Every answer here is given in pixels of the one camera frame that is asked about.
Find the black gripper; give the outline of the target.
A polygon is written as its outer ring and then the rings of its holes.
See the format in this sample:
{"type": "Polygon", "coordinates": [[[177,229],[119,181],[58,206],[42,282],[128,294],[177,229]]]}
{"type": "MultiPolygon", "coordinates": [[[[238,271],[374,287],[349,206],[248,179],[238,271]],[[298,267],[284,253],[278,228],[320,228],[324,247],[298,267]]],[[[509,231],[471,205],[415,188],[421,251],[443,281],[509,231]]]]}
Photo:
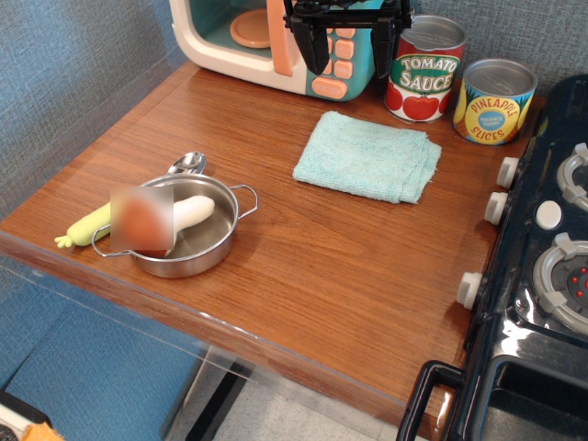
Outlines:
{"type": "Polygon", "coordinates": [[[397,33],[413,24],[410,1],[285,1],[285,27],[293,32],[307,68],[320,75],[330,61],[327,28],[370,28],[376,75],[385,78],[397,33]]]}

